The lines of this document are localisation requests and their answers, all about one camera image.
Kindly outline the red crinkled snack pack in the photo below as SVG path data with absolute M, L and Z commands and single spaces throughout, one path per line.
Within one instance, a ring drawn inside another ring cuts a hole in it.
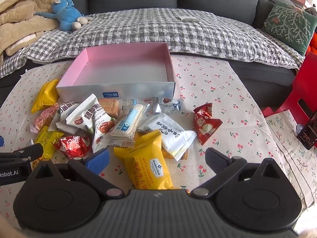
M 83 158 L 91 151 L 91 141 L 87 135 L 65 136 L 59 139 L 53 146 L 63 153 L 68 159 Z

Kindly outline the pink rice cracker pack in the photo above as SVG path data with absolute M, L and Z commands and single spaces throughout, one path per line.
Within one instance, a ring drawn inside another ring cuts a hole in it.
M 55 103 L 51 107 L 43 110 L 43 112 L 36 116 L 30 123 L 30 131 L 32 133 L 38 134 L 43 127 L 49 127 L 58 109 L 59 104 Z

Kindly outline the red triangular snack pack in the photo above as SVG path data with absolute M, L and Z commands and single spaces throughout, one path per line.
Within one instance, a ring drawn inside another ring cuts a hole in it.
M 212 103 L 206 103 L 193 110 L 193 126 L 197 133 L 198 141 L 204 145 L 213 133 L 222 125 L 222 121 L 213 118 Z

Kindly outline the white nut snack pack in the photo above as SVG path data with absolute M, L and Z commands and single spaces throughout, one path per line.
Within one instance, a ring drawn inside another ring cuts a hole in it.
M 51 124 L 49 126 L 49 131 L 61 131 L 64 133 L 75 134 L 79 128 L 67 125 L 67 117 L 79 106 L 78 103 L 69 102 L 59 106 Z

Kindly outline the white cream roll pack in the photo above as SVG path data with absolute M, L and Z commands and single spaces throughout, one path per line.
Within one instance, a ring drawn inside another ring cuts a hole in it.
M 136 99 L 124 101 L 118 122 L 111 131 L 104 135 L 99 146 L 102 148 L 108 146 L 133 148 L 135 132 L 149 107 L 150 104 L 145 101 Z

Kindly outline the white walnut snack pack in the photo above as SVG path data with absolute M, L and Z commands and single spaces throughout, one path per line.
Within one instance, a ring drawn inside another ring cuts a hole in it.
M 68 115 L 66 123 L 92 134 L 91 148 L 96 153 L 101 139 L 113 128 L 115 120 L 105 112 L 92 93 Z

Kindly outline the white cartoon face snack pack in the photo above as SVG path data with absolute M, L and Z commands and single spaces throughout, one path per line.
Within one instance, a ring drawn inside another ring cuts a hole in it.
M 183 157 L 197 136 L 194 131 L 186 131 L 165 113 L 151 117 L 137 130 L 141 133 L 159 130 L 162 134 L 163 149 L 176 161 Z

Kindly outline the yellow waffle sandwich pack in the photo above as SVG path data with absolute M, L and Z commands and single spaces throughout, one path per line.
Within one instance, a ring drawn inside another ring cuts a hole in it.
M 114 148 L 135 189 L 170 190 L 173 182 L 162 154 L 162 134 L 152 131 L 135 141 L 134 148 Z

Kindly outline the yellow pillow snack pack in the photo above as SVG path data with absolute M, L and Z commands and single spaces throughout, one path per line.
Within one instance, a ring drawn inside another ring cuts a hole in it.
M 39 110 L 49 108 L 57 102 L 59 94 L 56 90 L 56 86 L 58 85 L 59 81 L 59 79 L 54 79 L 49 82 L 46 82 L 41 87 L 33 103 L 31 113 L 36 113 Z

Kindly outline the wafer biscuit clear pack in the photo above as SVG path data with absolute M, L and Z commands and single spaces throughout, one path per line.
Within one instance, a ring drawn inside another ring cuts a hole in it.
M 117 119 L 120 112 L 121 99 L 101 98 L 98 99 L 104 111 L 112 118 Z

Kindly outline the silver truffle chocolate pack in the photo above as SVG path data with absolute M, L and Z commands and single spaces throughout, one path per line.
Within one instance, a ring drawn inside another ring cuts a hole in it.
M 153 114 L 172 114 L 180 112 L 182 108 L 182 100 L 181 99 L 168 99 L 162 97 L 154 98 L 153 104 Z

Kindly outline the floral cloth at right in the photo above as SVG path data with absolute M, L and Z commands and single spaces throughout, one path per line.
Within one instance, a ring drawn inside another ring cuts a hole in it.
M 316 204 L 316 148 L 306 149 L 297 139 L 297 122 L 289 110 L 266 117 L 282 158 L 286 176 L 296 190 L 303 209 Z

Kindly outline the dark bottle at right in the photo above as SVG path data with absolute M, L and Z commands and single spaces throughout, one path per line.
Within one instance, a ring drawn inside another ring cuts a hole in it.
M 304 147 L 310 150 L 316 144 L 316 112 L 310 118 L 308 123 L 303 127 L 303 129 L 297 135 L 297 139 L 304 145 Z

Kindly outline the beige quilted blanket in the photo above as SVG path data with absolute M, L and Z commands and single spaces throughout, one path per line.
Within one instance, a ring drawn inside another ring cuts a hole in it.
M 1 64 L 4 56 L 39 39 L 46 31 L 59 26 L 56 19 L 38 16 L 36 12 L 52 11 L 57 0 L 1 0 Z

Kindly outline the blue plush toy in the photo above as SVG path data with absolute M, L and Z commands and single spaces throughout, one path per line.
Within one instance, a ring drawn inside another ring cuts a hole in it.
M 51 5 L 51 10 L 52 13 L 35 12 L 34 15 L 58 20 L 61 31 L 78 30 L 93 20 L 92 17 L 81 14 L 78 9 L 74 7 L 72 0 L 55 0 Z

